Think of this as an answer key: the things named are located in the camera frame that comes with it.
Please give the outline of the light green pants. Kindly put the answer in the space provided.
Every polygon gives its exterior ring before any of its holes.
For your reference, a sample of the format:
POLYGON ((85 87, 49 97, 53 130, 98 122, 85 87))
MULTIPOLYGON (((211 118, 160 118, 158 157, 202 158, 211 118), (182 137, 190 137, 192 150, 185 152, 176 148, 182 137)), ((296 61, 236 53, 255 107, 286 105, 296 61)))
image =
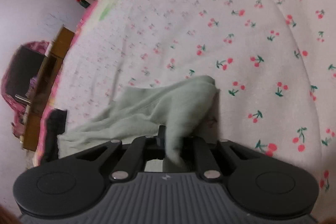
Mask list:
POLYGON ((66 157, 112 139, 131 143, 157 135, 165 126, 165 171, 183 171, 182 139, 189 136, 211 110, 217 88, 210 76, 198 76, 160 88, 127 88, 122 96, 84 124, 58 137, 59 156, 66 157))

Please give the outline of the black folded garment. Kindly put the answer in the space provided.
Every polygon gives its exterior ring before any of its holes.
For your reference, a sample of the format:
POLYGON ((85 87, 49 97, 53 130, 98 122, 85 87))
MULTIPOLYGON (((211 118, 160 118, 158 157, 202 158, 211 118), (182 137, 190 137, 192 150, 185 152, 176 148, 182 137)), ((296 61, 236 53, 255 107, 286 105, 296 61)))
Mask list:
POLYGON ((59 158, 58 136, 66 129, 67 110, 54 109, 46 120, 45 147, 40 164, 45 164, 59 158))

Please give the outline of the wooden desk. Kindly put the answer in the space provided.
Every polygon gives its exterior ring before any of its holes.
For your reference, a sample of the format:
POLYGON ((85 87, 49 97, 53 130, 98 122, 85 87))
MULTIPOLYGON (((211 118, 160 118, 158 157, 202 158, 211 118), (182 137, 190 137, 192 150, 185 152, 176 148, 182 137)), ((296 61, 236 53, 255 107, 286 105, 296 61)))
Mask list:
POLYGON ((24 117, 24 130, 21 137, 23 149, 28 151, 35 151, 37 149, 42 114, 74 36, 75 33, 69 29, 65 27, 60 28, 52 43, 49 54, 42 62, 37 75, 37 84, 33 92, 33 98, 28 100, 27 111, 24 117))

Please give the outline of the black television with pink cover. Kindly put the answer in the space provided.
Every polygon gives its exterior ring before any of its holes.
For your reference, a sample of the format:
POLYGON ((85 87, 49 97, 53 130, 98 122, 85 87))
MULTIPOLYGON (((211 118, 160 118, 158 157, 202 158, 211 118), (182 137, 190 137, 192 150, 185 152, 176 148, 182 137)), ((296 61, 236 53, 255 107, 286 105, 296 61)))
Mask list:
POLYGON ((15 96, 26 96, 33 85, 33 78, 39 72, 49 44, 49 42, 42 40, 41 42, 33 41, 20 45, 1 79, 1 96, 14 111, 11 127, 16 138, 23 134, 22 121, 26 105, 19 102, 15 96))

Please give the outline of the white cherry print sheet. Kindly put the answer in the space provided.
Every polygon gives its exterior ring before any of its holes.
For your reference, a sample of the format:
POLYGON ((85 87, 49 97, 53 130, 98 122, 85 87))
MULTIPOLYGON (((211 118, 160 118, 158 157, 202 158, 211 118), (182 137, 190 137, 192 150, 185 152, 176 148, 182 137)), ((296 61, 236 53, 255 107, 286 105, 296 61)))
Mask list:
POLYGON ((210 76, 219 94, 202 137, 308 170, 319 184, 313 215, 335 216, 335 0, 122 0, 115 9, 126 54, 111 102, 127 88, 210 76))

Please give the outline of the pink cartoon blanket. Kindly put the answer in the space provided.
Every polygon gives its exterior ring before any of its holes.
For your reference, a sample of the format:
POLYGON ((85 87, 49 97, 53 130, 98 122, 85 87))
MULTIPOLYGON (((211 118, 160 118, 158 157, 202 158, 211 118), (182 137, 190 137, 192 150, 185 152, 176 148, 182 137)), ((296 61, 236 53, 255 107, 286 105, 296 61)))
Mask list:
POLYGON ((72 129, 103 111, 122 90, 118 75, 126 54, 125 38, 117 26, 122 14, 115 9, 120 1, 97 0, 77 25, 41 118, 34 166, 42 163, 46 153, 46 123, 52 110, 66 109, 67 126, 72 129))

